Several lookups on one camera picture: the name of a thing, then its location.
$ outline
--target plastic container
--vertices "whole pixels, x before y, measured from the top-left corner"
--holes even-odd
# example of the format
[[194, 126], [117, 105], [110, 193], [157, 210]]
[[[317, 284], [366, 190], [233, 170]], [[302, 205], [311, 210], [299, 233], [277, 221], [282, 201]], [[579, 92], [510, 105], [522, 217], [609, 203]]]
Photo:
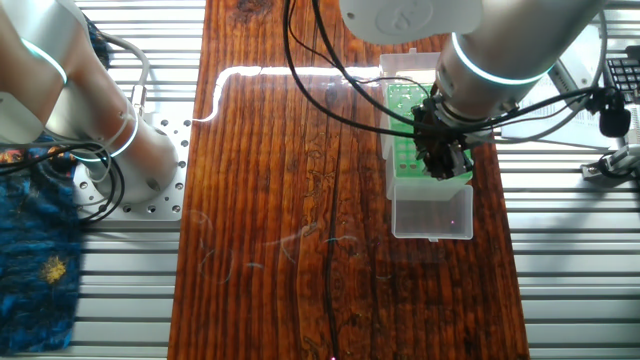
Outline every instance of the plastic container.
[[[409, 77], [430, 87], [435, 80], [439, 53], [381, 56], [383, 76]], [[399, 115], [411, 118], [411, 108], [426, 97], [409, 82], [382, 83], [385, 104]], [[383, 116], [381, 126], [412, 132], [411, 126]], [[386, 193], [392, 202], [392, 233], [397, 238], [473, 238], [473, 187], [471, 174], [438, 181], [424, 175], [424, 162], [415, 159], [413, 140], [382, 135], [382, 156], [386, 163]]]

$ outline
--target blue fabric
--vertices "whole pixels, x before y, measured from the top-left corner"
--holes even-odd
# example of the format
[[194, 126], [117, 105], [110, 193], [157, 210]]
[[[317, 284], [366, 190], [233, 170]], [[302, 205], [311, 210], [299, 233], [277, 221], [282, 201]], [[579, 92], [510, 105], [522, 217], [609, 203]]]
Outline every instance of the blue fabric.
[[[46, 151], [12, 151], [0, 163]], [[0, 355], [58, 350], [71, 340], [81, 251], [72, 169], [64, 156], [0, 177]]]

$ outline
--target wooden table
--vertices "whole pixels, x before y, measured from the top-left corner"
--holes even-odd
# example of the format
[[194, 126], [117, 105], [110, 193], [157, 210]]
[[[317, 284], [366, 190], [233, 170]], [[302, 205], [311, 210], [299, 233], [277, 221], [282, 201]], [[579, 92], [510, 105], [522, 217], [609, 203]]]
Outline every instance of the wooden table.
[[[379, 137], [328, 120], [277, 75], [281, 6], [208, 1], [195, 115], [214, 96], [219, 109], [191, 138], [169, 359], [528, 359], [495, 148], [475, 151], [474, 240], [395, 239]], [[322, 9], [349, 66], [444, 41], [364, 44], [337, 0]], [[309, 1], [293, 22], [316, 46]], [[298, 66], [327, 67], [293, 49]], [[304, 81], [345, 117], [380, 118], [339, 77]]]

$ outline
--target metal mounting plate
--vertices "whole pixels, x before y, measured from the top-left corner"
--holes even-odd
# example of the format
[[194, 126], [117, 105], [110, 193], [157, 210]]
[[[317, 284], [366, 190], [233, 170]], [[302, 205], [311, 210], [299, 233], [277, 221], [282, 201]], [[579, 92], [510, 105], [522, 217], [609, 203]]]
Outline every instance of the metal mounting plate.
[[[162, 114], [145, 114], [147, 123], [163, 131], [171, 139], [178, 153], [178, 171], [171, 185], [155, 198], [139, 204], [121, 204], [103, 222], [130, 221], [180, 221], [184, 202], [184, 187], [189, 161], [192, 122], [190, 120], [170, 120]], [[75, 176], [74, 201], [78, 204], [80, 218], [98, 210], [98, 205], [84, 206], [103, 198], [89, 179], [84, 165], [79, 164]]]

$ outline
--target wire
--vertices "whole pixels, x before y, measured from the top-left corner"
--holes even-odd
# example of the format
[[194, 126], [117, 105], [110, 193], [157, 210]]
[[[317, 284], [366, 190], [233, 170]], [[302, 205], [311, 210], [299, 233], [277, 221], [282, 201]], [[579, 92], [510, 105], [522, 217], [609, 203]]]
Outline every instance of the wire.
[[[109, 217], [109, 215], [113, 214], [113, 212], [116, 211], [116, 209], [120, 206], [120, 204], [122, 204], [122, 199], [124, 199], [125, 180], [124, 180], [124, 175], [122, 174], [122, 169], [120, 169], [120, 165], [118, 165], [118, 162], [115, 159], [113, 160], [113, 169], [117, 173], [118, 178], [120, 180], [120, 195], [118, 196], [118, 199], [113, 204], [113, 206], [111, 207], [110, 210], [108, 210], [104, 215], [102, 215], [101, 217], [99, 217], [97, 219], [84, 221], [85, 225], [93, 225], [93, 224], [96, 224], [96, 223], [106, 219], [107, 217]], [[113, 194], [115, 193], [115, 185], [114, 184], [115, 184], [115, 179], [112, 179], [111, 180], [112, 192], [109, 194], [109, 196], [113, 196]]]
[[149, 58], [147, 57], [147, 55], [145, 55], [145, 53], [137, 46], [118, 36], [107, 34], [104, 32], [102, 33], [102, 36], [108, 42], [131, 51], [138, 59], [140, 59], [140, 61], [142, 61], [142, 74], [140, 75], [140, 80], [138, 80], [138, 85], [144, 86], [147, 83], [149, 71], [151, 70], [151, 63], [149, 62]]
[[[601, 30], [602, 30], [602, 42], [601, 42], [601, 47], [600, 47], [600, 61], [598, 63], [598, 68], [596, 70], [596, 74], [593, 78], [593, 82], [591, 83], [591, 88], [596, 88], [598, 86], [598, 82], [600, 81], [600, 77], [602, 76], [602, 73], [604, 72], [604, 67], [606, 64], [606, 57], [607, 57], [607, 47], [608, 47], [608, 41], [609, 41], [609, 35], [608, 35], [608, 30], [607, 30], [607, 18], [604, 14], [604, 11], [600, 12], [600, 24], [601, 24]], [[580, 111], [584, 110], [585, 105], [587, 104], [587, 101], [589, 101], [589, 99], [583, 99], [580, 104], [578, 105], [578, 107], [571, 113], [569, 114], [564, 120], [562, 120], [561, 122], [559, 122], [558, 124], [552, 126], [551, 128], [536, 134], [536, 135], [532, 135], [526, 138], [521, 138], [521, 139], [509, 139], [509, 140], [498, 140], [498, 139], [491, 139], [491, 138], [487, 138], [487, 137], [479, 137], [479, 136], [475, 136], [475, 135], [467, 135], [469, 138], [471, 139], [476, 139], [476, 140], [480, 140], [480, 141], [484, 141], [484, 142], [488, 142], [491, 144], [521, 144], [521, 143], [525, 143], [525, 142], [529, 142], [529, 141], [538, 141], [542, 138], [544, 138], [545, 136], [551, 135], [554, 132], [560, 130], [562, 127], [566, 126], [569, 122], [571, 122], [571, 120], [573, 120], [579, 113]]]
[[605, 157], [609, 156], [609, 155], [612, 155], [614, 153], [615, 152], [608, 152], [608, 153], [605, 153], [604, 155], [602, 155], [602, 157], [600, 157], [600, 160], [598, 160], [598, 163], [597, 163], [598, 164], [597, 165], [598, 166], [598, 170], [600, 170], [600, 173], [603, 176], [611, 178], [611, 179], [626, 179], [628, 177], [631, 177], [629, 180], [640, 180], [638, 177], [633, 176], [633, 173], [635, 172], [634, 169], [627, 170], [627, 172], [625, 172], [623, 174], [617, 174], [617, 173], [614, 173], [614, 172], [610, 171], [607, 168], [607, 161], [605, 160]]
[[[293, 19], [293, 13], [295, 11], [295, 7], [297, 4], [298, 0], [293, 0], [293, 3], [291, 4], [291, 11], [289, 11], [289, 34], [291, 35], [291, 37], [293, 38], [293, 40], [295, 40], [296, 43], [298, 43], [298, 45], [302, 46], [305, 50], [321, 57], [322, 59], [324, 59], [327, 63], [329, 63], [331, 66], [333, 66], [334, 68], [337, 67], [336, 64], [331, 61], [331, 59], [329, 59], [328, 57], [326, 57], [324, 54], [321, 54], [320, 52], [316, 51], [315, 49], [309, 47], [307, 44], [305, 44], [304, 42], [302, 42], [302, 40], [300, 40], [298, 38], [298, 36], [296, 36], [296, 34], [293, 31], [293, 27], [292, 27], [292, 19]], [[401, 76], [384, 76], [384, 77], [378, 77], [375, 79], [371, 79], [371, 80], [355, 80], [356, 82], [358, 82], [359, 84], [362, 85], [366, 85], [366, 84], [370, 84], [370, 83], [374, 83], [374, 82], [380, 82], [382, 80], [403, 80], [403, 81], [407, 81], [410, 82], [416, 86], [419, 86], [420, 89], [422, 89], [422, 91], [424, 91], [424, 93], [427, 95], [428, 98], [431, 97], [431, 93], [423, 86], [423, 84], [410, 79], [410, 78], [406, 78], [406, 77], [401, 77]]]
[[320, 112], [322, 112], [323, 114], [327, 115], [328, 117], [331, 117], [333, 119], [336, 119], [336, 120], [340, 121], [343, 124], [346, 124], [346, 125], [349, 125], [349, 126], [357, 128], [357, 129], [361, 129], [361, 130], [372, 131], [372, 132], [375, 132], [375, 133], [378, 133], [378, 134], [386, 134], [386, 135], [405, 137], [405, 138], [412, 138], [412, 139], [418, 138], [419, 136], [417, 136], [417, 135], [415, 135], [413, 133], [405, 133], [405, 132], [400, 132], [400, 131], [382, 129], [382, 128], [378, 128], [378, 127], [374, 127], [374, 126], [360, 124], [360, 123], [355, 122], [353, 120], [349, 120], [349, 119], [344, 118], [344, 117], [342, 117], [340, 115], [337, 115], [337, 114], [333, 113], [331, 110], [325, 108], [313, 96], [311, 96], [309, 91], [305, 88], [304, 84], [302, 83], [302, 80], [300, 80], [300, 77], [298, 76], [298, 72], [296, 71], [296, 67], [295, 67], [295, 64], [293, 62], [293, 57], [291, 55], [291, 46], [290, 46], [290, 43], [289, 43], [289, 10], [290, 10], [290, 6], [291, 6], [291, 0], [284, 0], [284, 10], [283, 10], [283, 19], [282, 19], [284, 52], [285, 52], [285, 57], [287, 59], [287, 65], [289, 66], [289, 69], [291, 70], [291, 76], [293, 77], [293, 79], [294, 79], [294, 81], [296, 83], [296, 86], [298, 86], [298, 88], [300, 89], [300, 92], [302, 92], [302, 95], [313, 106], [315, 106]]
[[[27, 144], [27, 145], [24, 145], [24, 144], [23, 145], [17, 145], [14, 148], [34, 148], [34, 147], [49, 147], [49, 146], [51, 146], [51, 143], [44, 143], [43, 142], [43, 143], [34, 143], [34, 144]], [[77, 150], [77, 149], [83, 149], [83, 148], [84, 149], [89, 149], [89, 150], [96, 150], [97, 148], [99, 148], [99, 146], [95, 145], [93, 143], [85, 143], [85, 144], [74, 144], [74, 145], [71, 145], [71, 146], [68, 146], [68, 147], [56, 149], [56, 150], [54, 150], [52, 152], [49, 152], [49, 153], [47, 153], [45, 155], [39, 156], [39, 157], [34, 158], [34, 159], [24, 160], [24, 161], [21, 161], [19, 163], [12, 163], [12, 164], [10, 164], [11, 165], [10, 169], [0, 171], [0, 176], [8, 176], [8, 175], [15, 174], [15, 173], [20, 172], [20, 171], [22, 171], [24, 169], [27, 169], [27, 168], [32, 167], [32, 166], [35, 166], [35, 165], [37, 165], [37, 164], [39, 164], [41, 162], [44, 162], [44, 161], [46, 161], [48, 159], [54, 158], [54, 157], [56, 157], [56, 156], [58, 156], [60, 154], [63, 154], [63, 153], [66, 153], [66, 152], [70, 152], [70, 151], [74, 151], [74, 150]], [[110, 158], [110, 156], [108, 156], [106, 154], [106, 152], [103, 154], [103, 156]], [[107, 167], [108, 166], [107, 160], [105, 158], [103, 158], [103, 156], [99, 157], [100, 161], [103, 163], [103, 165], [105, 165], [105, 167]], [[111, 203], [113, 202], [113, 198], [115, 197], [115, 192], [117, 190], [117, 188], [116, 188], [116, 177], [113, 174], [114, 171], [109, 171], [108, 174], [111, 177], [111, 192], [110, 192], [109, 196], [106, 198], [106, 202], [107, 203], [105, 205], [100, 206], [100, 209], [99, 209], [98, 212], [81, 219], [80, 222], [83, 225], [92, 225], [92, 224], [95, 224], [95, 223], [97, 223], [99, 221], [104, 220], [109, 215], [111, 215], [115, 211], [115, 209], [117, 209], [120, 206], [120, 203], [122, 202], [122, 199], [124, 198], [124, 189], [125, 189], [124, 175], [122, 174], [122, 170], [120, 169], [120, 166], [115, 161], [115, 159], [112, 160], [112, 169], [118, 175], [119, 180], [120, 180], [120, 189], [121, 189], [120, 196], [118, 197], [117, 201], [113, 204], [111, 209], [106, 211], [106, 209], [108, 209], [109, 205], [111, 205]], [[104, 215], [100, 216], [97, 219], [93, 219], [93, 218], [99, 216], [101, 213], [103, 213], [105, 211], [106, 211], [106, 213]]]
[[333, 49], [333, 46], [331, 45], [331, 41], [329, 40], [329, 35], [327, 34], [327, 30], [326, 30], [326, 28], [324, 26], [324, 22], [322, 21], [322, 14], [320, 12], [319, 0], [312, 0], [311, 4], [313, 5], [313, 13], [314, 13], [315, 18], [316, 18], [316, 25], [318, 27], [318, 31], [320, 32], [320, 37], [322, 38], [322, 41], [324, 42], [324, 45], [327, 48], [327, 52], [331, 56], [331, 60], [335, 64], [335, 67], [345, 77], [345, 79], [347, 79], [347, 81], [351, 84], [351, 86], [360, 95], [362, 95], [363, 98], [365, 98], [369, 103], [371, 103], [376, 109], [382, 111], [383, 113], [389, 115], [390, 117], [392, 117], [392, 118], [394, 118], [394, 119], [396, 119], [396, 120], [398, 120], [398, 121], [400, 121], [402, 123], [405, 123], [407, 125], [411, 125], [413, 127], [417, 127], [417, 128], [422, 129], [422, 130], [432, 131], [432, 132], [439, 133], [439, 134], [443, 134], [443, 133], [458, 134], [458, 133], [460, 133], [460, 130], [458, 130], [458, 129], [446, 128], [446, 127], [436, 127], [436, 126], [432, 126], [432, 125], [427, 125], [427, 124], [424, 124], [424, 123], [416, 122], [416, 121], [414, 121], [412, 119], [408, 119], [408, 118], [406, 118], [404, 116], [398, 115], [395, 112], [393, 112], [391, 109], [389, 109], [386, 106], [380, 104], [376, 99], [374, 99], [371, 95], [369, 95], [369, 93], [367, 93], [366, 90], [364, 90], [358, 84], [358, 82], [351, 75], [349, 75], [349, 73], [347, 72], [347, 69], [344, 67], [344, 65], [340, 61], [340, 58], [338, 57], [338, 54], [336, 54], [335, 50]]
[[293, 38], [293, 40], [295, 40], [298, 45], [302, 46], [303, 48], [307, 49], [307, 51], [320, 56], [321, 58], [323, 58], [326, 62], [328, 62], [329, 64], [331, 64], [333, 67], [337, 67], [336, 64], [331, 61], [328, 57], [324, 56], [323, 54], [321, 54], [320, 52], [312, 49], [311, 47], [309, 47], [308, 45], [306, 45], [305, 43], [302, 42], [302, 40], [300, 40], [296, 34], [293, 32], [293, 27], [291, 25], [292, 19], [293, 19], [293, 12], [296, 8], [296, 4], [298, 3], [298, 0], [293, 0], [293, 3], [291, 4], [291, 11], [289, 11], [289, 34], [291, 34], [291, 37]]
[[532, 118], [527, 118], [527, 119], [519, 119], [519, 120], [513, 120], [513, 121], [506, 121], [504, 123], [500, 123], [501, 127], [505, 127], [505, 126], [509, 126], [509, 125], [514, 125], [514, 124], [519, 124], [519, 123], [523, 123], [523, 122], [528, 122], [528, 121], [537, 121], [537, 120], [546, 120], [546, 119], [550, 119], [554, 116], [557, 116], [558, 114], [560, 114], [561, 112], [567, 110], [571, 105], [573, 105], [574, 103], [583, 100], [583, 98], [586, 96], [583, 96], [581, 98], [578, 99], [574, 99], [571, 102], [569, 102], [567, 105], [563, 106], [560, 110], [555, 111], [553, 114], [550, 115], [545, 115], [545, 116], [537, 116], [537, 117], [532, 117]]

